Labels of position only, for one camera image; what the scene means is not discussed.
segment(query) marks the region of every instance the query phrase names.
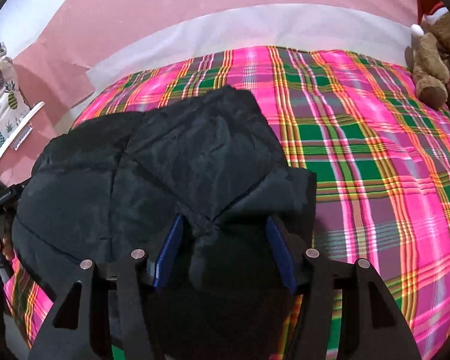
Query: metal screw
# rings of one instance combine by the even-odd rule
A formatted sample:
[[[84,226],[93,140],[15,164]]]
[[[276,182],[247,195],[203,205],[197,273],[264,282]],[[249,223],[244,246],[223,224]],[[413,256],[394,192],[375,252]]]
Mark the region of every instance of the metal screw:
[[[316,250],[316,249],[313,249],[313,248],[307,249],[307,251],[305,253],[311,259],[315,259],[318,256],[320,256],[320,252],[318,250]]]
[[[88,269],[90,268],[94,263],[91,261],[91,259],[84,259],[81,263],[80,263],[80,268],[82,269]]]
[[[364,269],[370,268],[370,261],[367,259],[359,259],[358,264]]]
[[[132,257],[136,260],[141,259],[145,255],[145,251],[143,249],[135,249],[132,252]]]

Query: plaid bedspread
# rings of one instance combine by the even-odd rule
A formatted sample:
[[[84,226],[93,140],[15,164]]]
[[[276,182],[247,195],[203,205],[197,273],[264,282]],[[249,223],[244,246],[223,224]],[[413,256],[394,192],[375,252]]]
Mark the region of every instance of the plaid bedspread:
[[[126,76],[105,89],[74,126],[163,107],[225,84],[252,91],[290,166],[317,173],[314,246],[340,261],[369,259],[423,358],[431,358],[450,333],[450,112],[418,102],[403,67],[353,52],[270,46]],[[8,288],[17,283],[12,279]],[[276,358],[291,339],[300,302],[284,323]],[[38,309],[42,315],[46,307]],[[28,324],[34,313],[32,305]],[[340,318],[337,293],[329,358],[336,355]]]

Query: fabric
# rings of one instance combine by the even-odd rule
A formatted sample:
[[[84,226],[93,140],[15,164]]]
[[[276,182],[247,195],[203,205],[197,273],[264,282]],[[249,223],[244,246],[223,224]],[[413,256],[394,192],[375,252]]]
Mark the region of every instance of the fabric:
[[[317,173],[314,246],[340,261],[368,258],[430,359],[450,333],[450,112],[418,102],[410,72],[400,66],[353,52],[252,47],[126,76],[75,126],[224,84],[249,89],[288,163]],[[284,323],[279,354],[299,309],[300,298]],[[330,359],[340,315],[337,293]]]
[[[315,174],[289,167],[253,95],[225,86],[52,140],[20,198],[13,245],[37,284],[57,294],[82,260],[148,251],[181,214],[188,225],[171,278],[146,303],[163,352],[267,360],[293,298],[265,222],[282,216],[310,245],[315,190]],[[114,307],[110,317],[120,339]]]
[[[438,9],[444,8],[445,4],[441,0],[416,0],[418,5],[417,24],[421,24],[423,16],[433,15]]]
[[[0,58],[0,147],[29,113],[10,58]]]
[[[53,306],[53,302],[30,277],[17,257],[12,261],[15,274],[5,283],[5,299],[11,315],[28,347]]]

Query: plush toy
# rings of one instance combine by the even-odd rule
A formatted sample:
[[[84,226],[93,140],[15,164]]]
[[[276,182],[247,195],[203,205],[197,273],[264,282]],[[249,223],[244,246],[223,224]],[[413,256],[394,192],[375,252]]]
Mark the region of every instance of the plush toy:
[[[418,23],[412,34],[419,38],[413,79],[416,97],[434,110],[450,109],[450,12],[440,0],[417,0]]]

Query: black jacket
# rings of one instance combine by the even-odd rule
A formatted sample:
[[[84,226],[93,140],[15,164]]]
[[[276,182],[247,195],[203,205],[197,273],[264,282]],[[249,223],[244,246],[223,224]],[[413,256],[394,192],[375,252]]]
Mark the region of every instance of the black jacket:
[[[164,352],[266,359],[291,297],[264,220],[279,214],[310,241],[315,189],[315,174],[288,167],[253,95],[224,87],[99,117],[51,141],[19,202],[13,242],[54,298],[82,260],[129,254],[183,214],[190,225],[171,292],[150,302]]]

